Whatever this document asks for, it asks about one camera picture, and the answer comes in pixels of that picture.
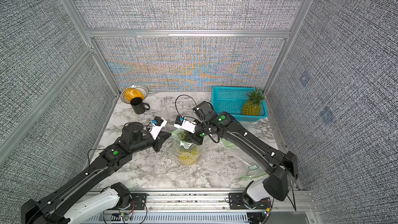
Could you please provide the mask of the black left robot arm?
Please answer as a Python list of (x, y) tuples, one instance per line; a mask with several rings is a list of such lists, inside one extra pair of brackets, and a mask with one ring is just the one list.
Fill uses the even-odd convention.
[(170, 132), (160, 131), (153, 138), (139, 122), (125, 124), (115, 142), (100, 152), (98, 157), (64, 186), (39, 201), (28, 200), (21, 207), (23, 224), (58, 224), (71, 220), (66, 212), (95, 185), (117, 172), (132, 160), (134, 153), (153, 148), (159, 152)]

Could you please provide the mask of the yellow pineapple with green crown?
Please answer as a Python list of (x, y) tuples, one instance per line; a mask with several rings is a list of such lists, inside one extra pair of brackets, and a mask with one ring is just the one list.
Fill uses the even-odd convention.
[(259, 116), (261, 113), (262, 101), (265, 100), (265, 96), (261, 89), (252, 90), (247, 94), (248, 100), (243, 105), (241, 110), (242, 115)]

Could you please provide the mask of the clear green zip-top bag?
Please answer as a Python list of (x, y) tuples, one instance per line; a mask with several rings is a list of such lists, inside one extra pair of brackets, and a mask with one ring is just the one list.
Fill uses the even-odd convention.
[(243, 168), (243, 173), (240, 177), (242, 180), (257, 180), (262, 177), (267, 177), (263, 168), (238, 146), (225, 139), (221, 139), (221, 144), (226, 151), (239, 160), (239, 166)]

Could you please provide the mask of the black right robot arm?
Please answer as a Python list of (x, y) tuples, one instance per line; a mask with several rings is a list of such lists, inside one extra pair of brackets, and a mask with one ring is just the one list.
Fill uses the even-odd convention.
[(190, 136), (193, 143), (202, 145), (205, 136), (213, 139), (215, 135), (236, 145), (268, 174), (262, 181), (250, 182), (242, 192), (247, 207), (254, 208), (266, 198), (286, 199), (289, 186), (298, 179), (297, 156), (293, 152), (284, 153), (267, 145), (229, 113), (216, 113), (209, 102), (203, 101), (192, 110), (200, 119)]

